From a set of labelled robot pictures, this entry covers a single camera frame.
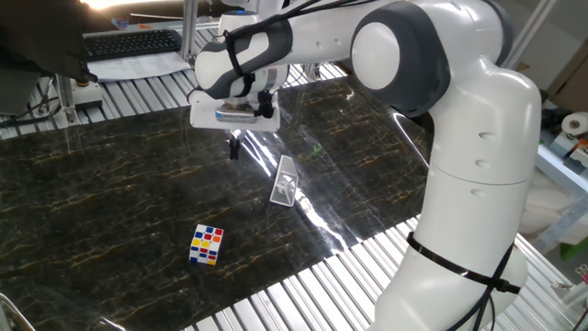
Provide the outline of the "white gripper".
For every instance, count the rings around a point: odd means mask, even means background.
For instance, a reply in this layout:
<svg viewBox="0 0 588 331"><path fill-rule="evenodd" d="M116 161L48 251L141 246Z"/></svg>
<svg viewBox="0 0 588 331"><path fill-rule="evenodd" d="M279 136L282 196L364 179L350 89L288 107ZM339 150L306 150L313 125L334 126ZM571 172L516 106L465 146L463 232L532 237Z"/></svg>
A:
<svg viewBox="0 0 588 331"><path fill-rule="evenodd" d="M274 113L270 119L263 115L256 116L260 104L249 99L244 104L232 104L230 99L216 100L204 91L194 91L188 96L190 104L189 122L194 128L241 131L277 131L280 128L280 111L278 103L273 102ZM239 159L240 139L229 140L230 160Z"/></svg>

